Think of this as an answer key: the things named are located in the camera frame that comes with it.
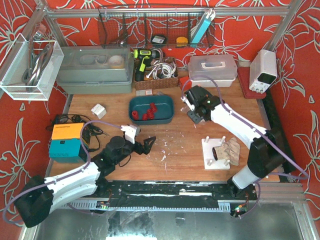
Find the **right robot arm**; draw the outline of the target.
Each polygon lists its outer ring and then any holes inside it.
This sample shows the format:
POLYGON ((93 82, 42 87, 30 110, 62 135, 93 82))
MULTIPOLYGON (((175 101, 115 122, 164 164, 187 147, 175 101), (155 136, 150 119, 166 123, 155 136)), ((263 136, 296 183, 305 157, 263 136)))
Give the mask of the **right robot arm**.
POLYGON ((181 99, 195 117, 224 127, 249 149, 245 167, 227 181, 232 195, 265 178, 286 161, 283 136, 277 128, 268 130, 252 123, 234 111, 220 95, 212 95, 201 86, 183 92, 181 99))

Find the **large red spring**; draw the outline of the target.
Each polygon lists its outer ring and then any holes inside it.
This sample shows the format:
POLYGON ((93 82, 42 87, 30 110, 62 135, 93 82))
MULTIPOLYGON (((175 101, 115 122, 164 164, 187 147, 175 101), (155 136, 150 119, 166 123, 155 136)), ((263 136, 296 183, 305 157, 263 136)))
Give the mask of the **large red spring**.
POLYGON ((151 109, 151 111, 153 112, 153 113, 156 113, 157 112, 157 107, 156 107, 156 105, 155 105, 155 103, 154 102, 151 102, 150 104, 149 104, 149 106, 150 106, 150 109, 151 109))

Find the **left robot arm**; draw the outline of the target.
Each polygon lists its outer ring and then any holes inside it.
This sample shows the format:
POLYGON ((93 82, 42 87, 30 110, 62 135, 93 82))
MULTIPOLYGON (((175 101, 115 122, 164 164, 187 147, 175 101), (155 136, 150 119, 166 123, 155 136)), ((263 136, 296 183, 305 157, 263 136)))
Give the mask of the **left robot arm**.
POLYGON ((32 228, 55 209, 78 198, 105 191, 105 177, 116 169, 116 165, 132 153, 148 155, 155 140, 153 136, 140 143, 114 136, 90 162, 60 175, 32 177, 14 200, 25 226, 32 228))

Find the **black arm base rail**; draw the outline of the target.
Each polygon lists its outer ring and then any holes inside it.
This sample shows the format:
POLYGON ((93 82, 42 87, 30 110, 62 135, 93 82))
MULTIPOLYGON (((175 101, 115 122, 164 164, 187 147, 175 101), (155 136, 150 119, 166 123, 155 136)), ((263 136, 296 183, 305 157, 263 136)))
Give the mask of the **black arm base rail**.
POLYGON ((234 193, 225 182, 201 181, 106 180, 90 196, 106 199, 110 207, 162 209, 209 209, 219 201, 247 204, 257 199, 253 185, 234 193))

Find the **white knit work glove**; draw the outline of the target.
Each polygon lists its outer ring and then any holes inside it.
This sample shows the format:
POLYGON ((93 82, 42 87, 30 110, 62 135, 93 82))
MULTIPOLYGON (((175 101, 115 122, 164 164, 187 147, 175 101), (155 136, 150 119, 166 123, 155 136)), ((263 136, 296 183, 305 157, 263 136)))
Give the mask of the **white knit work glove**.
POLYGON ((230 164, 239 165, 241 146, 235 137, 212 148, 213 157, 218 160, 230 160, 230 164))

